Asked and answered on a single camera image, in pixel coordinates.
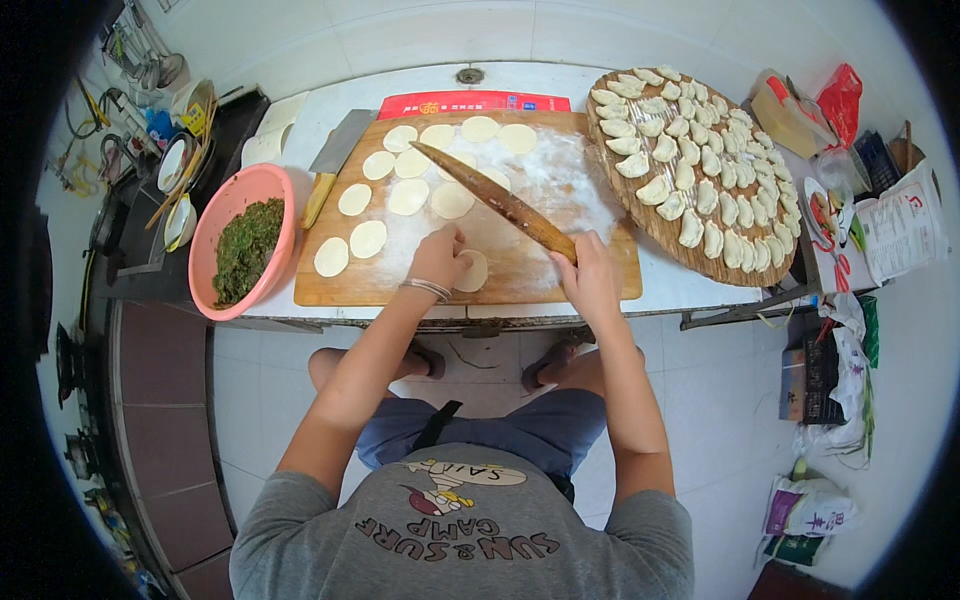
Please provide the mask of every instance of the person's left hand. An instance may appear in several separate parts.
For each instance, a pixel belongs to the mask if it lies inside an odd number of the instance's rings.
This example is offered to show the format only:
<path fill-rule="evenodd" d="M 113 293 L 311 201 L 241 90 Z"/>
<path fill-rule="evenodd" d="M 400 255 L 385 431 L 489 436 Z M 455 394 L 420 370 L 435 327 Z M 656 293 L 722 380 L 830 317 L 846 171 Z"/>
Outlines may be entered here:
<path fill-rule="evenodd" d="M 469 256 L 457 256 L 466 241 L 464 233 L 452 223 L 427 235 L 420 240 L 407 277 L 423 279 L 452 290 L 457 277 L 473 264 Z"/>

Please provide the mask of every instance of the t-shirt sleeve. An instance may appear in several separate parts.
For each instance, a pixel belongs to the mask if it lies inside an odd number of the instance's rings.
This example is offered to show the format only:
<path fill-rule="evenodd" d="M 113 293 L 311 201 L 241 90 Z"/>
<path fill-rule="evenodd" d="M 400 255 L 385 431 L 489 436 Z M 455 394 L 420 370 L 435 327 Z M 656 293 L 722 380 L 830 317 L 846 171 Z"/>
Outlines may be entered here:
<path fill-rule="evenodd" d="M 693 596 L 693 534 L 690 514 L 671 495 L 637 492 L 613 508 L 605 531 L 638 574 L 663 585 L 663 597 Z"/>
<path fill-rule="evenodd" d="M 275 571 L 274 563 L 288 546 L 299 545 L 307 521 L 336 508 L 336 499 L 309 475 L 278 471 L 267 478 L 230 553 L 230 584 L 236 597 L 245 597 L 244 589 L 257 574 L 269 577 Z"/>

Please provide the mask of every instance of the cartoon print on shirt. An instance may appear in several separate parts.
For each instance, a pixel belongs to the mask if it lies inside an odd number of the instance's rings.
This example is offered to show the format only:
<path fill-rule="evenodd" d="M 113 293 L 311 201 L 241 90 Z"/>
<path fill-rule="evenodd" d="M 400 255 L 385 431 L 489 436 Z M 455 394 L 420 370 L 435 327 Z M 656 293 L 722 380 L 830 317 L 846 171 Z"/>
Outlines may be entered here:
<path fill-rule="evenodd" d="M 499 465 L 466 465 L 463 463 L 438 463 L 434 459 L 415 463 L 400 463 L 411 472 L 425 470 L 436 489 L 419 490 L 403 486 L 410 491 L 410 506 L 425 515 L 440 516 L 452 511 L 472 508 L 473 500 L 454 491 L 465 483 L 477 486 L 515 486 L 527 480 L 522 471 Z"/>

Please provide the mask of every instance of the round dough wrapper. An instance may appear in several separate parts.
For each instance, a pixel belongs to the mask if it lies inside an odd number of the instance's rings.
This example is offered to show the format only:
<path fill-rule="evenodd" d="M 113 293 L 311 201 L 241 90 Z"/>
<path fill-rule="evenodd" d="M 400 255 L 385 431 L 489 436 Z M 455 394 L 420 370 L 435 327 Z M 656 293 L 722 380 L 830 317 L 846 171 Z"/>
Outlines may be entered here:
<path fill-rule="evenodd" d="M 537 132 L 520 123 L 507 125 L 496 137 L 508 152 L 515 155 L 525 155 L 537 146 Z"/>
<path fill-rule="evenodd" d="M 386 150 L 374 152 L 363 161 L 363 176 L 370 181 L 382 180 L 394 170 L 396 157 Z"/>
<path fill-rule="evenodd" d="M 333 277 L 343 271 L 350 260 L 347 242 L 342 237 L 331 237 L 323 242 L 313 257 L 313 268 L 321 276 Z"/>
<path fill-rule="evenodd" d="M 500 187 L 504 188 L 508 192 L 511 191 L 510 178 L 508 178 L 506 175 L 504 175 L 500 171 L 497 171 L 496 169 L 487 168 L 487 169 L 480 169 L 480 173 L 483 173 L 490 179 L 499 183 Z"/>
<path fill-rule="evenodd" d="M 445 219 L 459 219 L 473 208 L 473 194 L 460 183 L 444 183 L 433 191 L 430 207 Z"/>
<path fill-rule="evenodd" d="M 344 193 L 340 195 L 337 208 L 340 209 L 341 214 L 345 214 L 348 217 L 355 217 L 367 208 L 372 194 L 373 192 L 370 190 L 369 185 L 365 183 L 355 183 L 345 189 Z"/>
<path fill-rule="evenodd" d="M 461 292 L 476 292 L 487 282 L 487 257 L 476 250 L 464 250 L 457 255 L 462 254 L 472 258 L 473 265 L 457 279 L 453 289 Z"/>
<path fill-rule="evenodd" d="M 463 162 L 464 164 L 466 164 L 466 166 L 472 169 L 477 168 L 476 156 L 472 155 L 469 152 L 463 152 L 462 150 L 454 150 L 453 152 L 448 154 L 450 154 L 460 162 Z M 445 170 L 441 169 L 440 167 L 437 167 L 437 170 L 440 171 L 440 177 L 444 178 L 445 180 L 456 181 L 456 179 L 454 179 L 453 176 L 451 176 L 449 173 L 447 173 Z"/>
<path fill-rule="evenodd" d="M 460 127 L 460 133 L 469 142 L 485 142 L 500 131 L 500 124 L 485 116 L 470 117 Z"/>
<path fill-rule="evenodd" d="M 411 148 L 396 158 L 394 172 L 397 177 L 408 180 L 423 175 L 429 166 L 430 159 L 416 148 Z"/>
<path fill-rule="evenodd" d="M 429 193 L 430 186 L 424 180 L 398 181 L 390 191 L 387 208 L 398 215 L 412 215 L 420 210 Z"/>
<path fill-rule="evenodd" d="M 387 243 L 387 226 L 383 221 L 367 221 L 353 228 L 350 251 L 357 258 L 370 258 Z"/>
<path fill-rule="evenodd" d="M 410 142 L 417 139 L 417 128 L 409 125 L 397 125 L 383 136 L 383 147 L 390 152 L 410 150 Z"/>
<path fill-rule="evenodd" d="M 427 146 L 442 150 L 453 141 L 453 134 L 452 125 L 431 125 L 420 134 L 420 141 Z"/>

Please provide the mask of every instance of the round wooden board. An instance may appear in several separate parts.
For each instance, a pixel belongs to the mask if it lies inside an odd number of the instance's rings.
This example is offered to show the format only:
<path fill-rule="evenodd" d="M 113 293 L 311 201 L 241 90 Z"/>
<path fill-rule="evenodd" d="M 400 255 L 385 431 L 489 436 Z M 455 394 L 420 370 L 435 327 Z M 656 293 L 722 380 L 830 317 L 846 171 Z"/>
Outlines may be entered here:
<path fill-rule="evenodd" d="M 592 89 L 607 89 L 606 81 L 617 81 L 617 74 L 624 73 L 628 75 L 633 75 L 633 71 L 612 71 L 596 81 Z M 682 79 L 685 82 L 692 81 L 693 78 L 682 75 Z M 627 106 L 630 109 L 630 117 L 626 120 L 632 122 L 634 125 L 647 121 L 654 118 L 652 115 L 646 114 L 640 110 L 639 106 L 636 104 L 639 100 L 644 98 L 654 98 L 660 96 L 660 92 L 663 90 L 663 87 L 666 85 L 664 82 L 661 85 L 646 85 L 643 88 L 643 97 L 638 100 L 627 100 Z M 737 105 L 727 99 L 723 94 L 720 94 L 715 89 L 707 86 L 709 90 L 710 97 L 714 94 L 723 98 L 727 105 L 730 108 L 737 108 Z M 696 100 L 692 101 L 694 106 L 699 106 Z M 607 179 L 610 180 L 611 187 L 615 193 L 617 199 L 621 204 L 627 209 L 627 212 L 633 217 L 634 221 L 638 226 L 640 226 L 650 237 L 657 240 L 657 243 L 671 256 L 680 261 L 681 264 L 686 266 L 688 269 L 692 269 L 697 273 L 705 275 L 715 281 L 720 281 L 721 283 L 729 283 L 731 285 L 742 285 L 746 287 L 767 287 L 778 283 L 786 275 L 787 271 L 790 269 L 790 265 L 793 263 L 793 257 L 797 249 L 797 240 L 794 240 L 793 250 L 783 259 L 783 264 L 780 265 L 778 269 L 775 269 L 773 265 L 764 271 L 763 273 L 744 273 L 741 269 L 730 269 L 727 267 L 726 263 L 723 260 L 723 255 L 709 259 L 704 255 L 704 241 L 701 240 L 700 244 L 696 248 L 687 248 L 682 246 L 677 239 L 680 237 L 680 229 L 683 219 L 675 219 L 674 221 L 666 221 L 663 219 L 660 214 L 657 212 L 656 206 L 648 206 L 646 204 L 641 204 L 640 201 L 636 198 L 636 191 L 650 182 L 651 179 L 657 175 L 664 175 L 664 177 L 670 181 L 671 189 L 673 187 L 674 181 L 674 171 L 677 167 L 677 163 L 680 161 L 680 153 L 677 152 L 677 155 L 674 156 L 670 162 L 657 162 L 653 160 L 653 149 L 657 144 L 656 138 L 650 137 L 640 137 L 641 144 L 643 145 L 644 150 L 651 154 L 650 156 L 650 171 L 639 178 L 627 179 L 620 175 L 620 172 L 616 170 L 614 164 L 617 162 L 623 161 L 626 157 L 620 156 L 610 148 L 607 147 L 605 143 L 608 139 L 613 139 L 609 135 L 603 133 L 600 129 L 600 117 L 597 116 L 596 108 L 599 106 L 596 101 L 593 100 L 592 96 L 587 95 L 587 123 L 590 139 L 596 144 L 599 154 L 600 154 L 600 163 L 603 166 L 604 172 L 607 173 Z M 674 119 L 675 116 L 680 114 L 679 108 L 676 102 L 667 102 L 666 112 L 657 115 L 662 118 L 666 125 L 669 125 L 670 122 Z M 714 125 L 711 129 L 716 132 L 725 127 L 726 117 L 721 117 L 721 122 L 717 125 Z M 754 123 L 752 132 L 760 131 L 760 128 Z M 733 156 L 724 152 L 720 155 L 721 158 L 733 159 Z M 708 178 L 704 175 L 704 172 L 701 170 L 701 163 L 697 163 L 693 167 L 693 172 L 695 174 L 695 180 L 699 183 L 701 179 L 709 179 L 713 181 L 714 186 L 717 189 L 717 192 L 723 191 L 723 187 L 720 185 L 720 177 Z M 746 188 L 735 187 L 731 190 L 727 190 L 734 198 L 737 195 L 742 194 L 748 201 L 752 196 L 756 194 L 757 189 L 759 188 L 759 183 L 754 182 Z M 686 200 L 686 205 L 689 207 L 694 207 L 696 205 L 696 192 L 697 185 L 686 191 L 681 192 L 681 195 Z M 783 206 L 780 203 L 777 203 L 777 216 L 776 220 L 782 221 L 782 215 L 784 214 Z M 727 226 L 723 224 L 720 220 L 720 205 L 718 204 L 713 212 L 709 215 L 702 215 L 699 212 L 697 216 L 706 223 L 707 219 L 712 219 L 720 230 L 723 231 L 728 229 Z M 747 237 L 750 241 L 758 237 L 766 237 L 767 235 L 772 235 L 774 219 L 771 219 L 769 223 L 760 227 L 754 225 L 751 228 L 742 228 L 739 224 L 734 223 L 732 228 L 737 233 L 741 233 Z"/>

